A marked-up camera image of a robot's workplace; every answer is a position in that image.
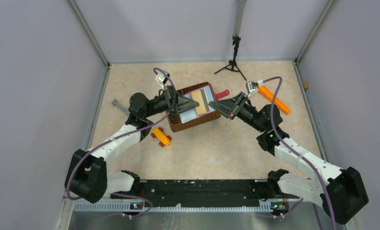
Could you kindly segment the gold striped credit card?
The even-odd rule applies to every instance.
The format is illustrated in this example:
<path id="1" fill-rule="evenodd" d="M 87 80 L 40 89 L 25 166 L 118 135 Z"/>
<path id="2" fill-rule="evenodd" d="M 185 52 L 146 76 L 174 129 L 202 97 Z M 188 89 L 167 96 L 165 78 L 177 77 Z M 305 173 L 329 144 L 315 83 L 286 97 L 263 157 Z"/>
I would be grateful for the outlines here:
<path id="1" fill-rule="evenodd" d="M 192 91 L 191 98 L 199 103 L 195 108 L 196 115 L 204 115 L 213 112 L 213 108 L 208 103 L 213 99 L 210 91 L 207 88 Z"/>

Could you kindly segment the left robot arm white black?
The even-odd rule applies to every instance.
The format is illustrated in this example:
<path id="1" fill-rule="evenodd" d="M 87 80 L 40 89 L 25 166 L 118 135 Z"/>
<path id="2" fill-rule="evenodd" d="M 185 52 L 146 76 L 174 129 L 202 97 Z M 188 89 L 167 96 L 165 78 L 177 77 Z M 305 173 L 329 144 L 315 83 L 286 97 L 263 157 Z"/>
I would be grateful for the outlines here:
<path id="1" fill-rule="evenodd" d="M 78 149 L 72 154 L 65 179 L 67 197 L 79 198 L 90 203 L 98 202 L 110 188 L 130 191 L 134 182 L 131 175 L 122 173 L 112 182 L 107 169 L 125 150 L 147 137 L 155 123 L 149 116 L 164 113 L 177 114 L 199 106 L 197 101 L 180 95 L 172 85 L 159 91 L 159 95 L 148 99 L 143 93 L 135 93 L 129 99 L 129 116 L 122 127 L 90 150 Z"/>

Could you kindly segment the red leather card holder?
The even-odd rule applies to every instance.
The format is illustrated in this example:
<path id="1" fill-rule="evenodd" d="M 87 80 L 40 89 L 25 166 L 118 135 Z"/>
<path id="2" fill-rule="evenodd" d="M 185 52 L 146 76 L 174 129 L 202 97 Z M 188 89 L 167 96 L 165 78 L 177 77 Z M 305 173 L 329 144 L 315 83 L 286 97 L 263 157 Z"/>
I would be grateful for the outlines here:
<path id="1" fill-rule="evenodd" d="M 203 86 L 196 86 L 194 90 L 186 92 L 183 96 L 197 102 L 198 106 L 185 112 L 180 112 L 179 117 L 181 123 L 188 123 L 192 120 L 201 118 L 204 115 L 208 115 L 214 112 L 215 109 L 209 105 L 209 102 L 229 96 L 229 94 L 230 91 L 228 89 L 215 93 L 212 84 L 210 83 L 207 83 Z"/>

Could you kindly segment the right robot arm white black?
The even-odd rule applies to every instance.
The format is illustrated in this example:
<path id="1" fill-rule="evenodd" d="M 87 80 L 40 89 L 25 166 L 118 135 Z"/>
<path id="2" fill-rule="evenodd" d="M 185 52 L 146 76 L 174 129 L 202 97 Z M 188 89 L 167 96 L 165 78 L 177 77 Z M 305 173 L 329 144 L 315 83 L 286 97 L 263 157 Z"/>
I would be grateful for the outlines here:
<path id="1" fill-rule="evenodd" d="M 271 172 L 268 182 L 274 192 L 309 201 L 338 224 L 346 224 L 369 203 L 360 173 L 353 167 L 335 166 L 299 145 L 279 127 L 283 119 L 276 105 L 267 104 L 257 110 L 241 92 L 229 99 L 211 101 L 209 106 L 227 119 L 237 117 L 261 132 L 256 139 L 264 151 L 307 175 L 302 178 L 286 170 Z"/>

